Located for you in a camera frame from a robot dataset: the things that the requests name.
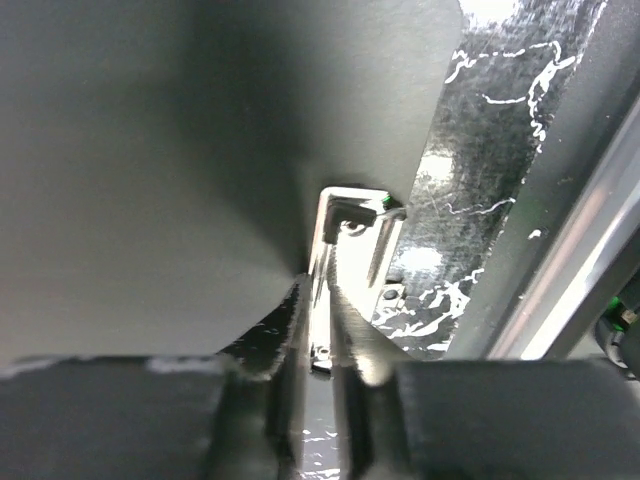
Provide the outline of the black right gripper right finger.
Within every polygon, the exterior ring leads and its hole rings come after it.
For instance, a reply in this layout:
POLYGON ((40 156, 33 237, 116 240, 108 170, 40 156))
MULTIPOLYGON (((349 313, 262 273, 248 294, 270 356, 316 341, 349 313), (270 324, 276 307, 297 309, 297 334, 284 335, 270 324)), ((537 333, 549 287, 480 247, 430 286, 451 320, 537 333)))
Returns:
POLYGON ((344 479, 635 479, 639 399, 603 360, 413 359, 330 291, 344 479))

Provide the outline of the black file folder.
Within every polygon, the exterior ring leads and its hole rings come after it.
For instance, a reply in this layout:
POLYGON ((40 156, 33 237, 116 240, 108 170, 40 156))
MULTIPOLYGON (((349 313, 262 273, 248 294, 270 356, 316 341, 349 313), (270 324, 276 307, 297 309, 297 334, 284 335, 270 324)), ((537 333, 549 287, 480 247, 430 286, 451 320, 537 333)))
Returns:
POLYGON ((5 1, 1 360, 207 354, 329 185, 413 185, 455 1, 5 1))

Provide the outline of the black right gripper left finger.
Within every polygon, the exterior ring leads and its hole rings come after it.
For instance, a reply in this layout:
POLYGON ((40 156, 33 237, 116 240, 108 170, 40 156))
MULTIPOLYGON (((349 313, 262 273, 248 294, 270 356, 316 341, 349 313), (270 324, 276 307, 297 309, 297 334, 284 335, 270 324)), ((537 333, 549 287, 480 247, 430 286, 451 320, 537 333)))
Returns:
POLYGON ((1 371, 5 479, 295 479, 311 281, 211 355, 32 357, 1 371))

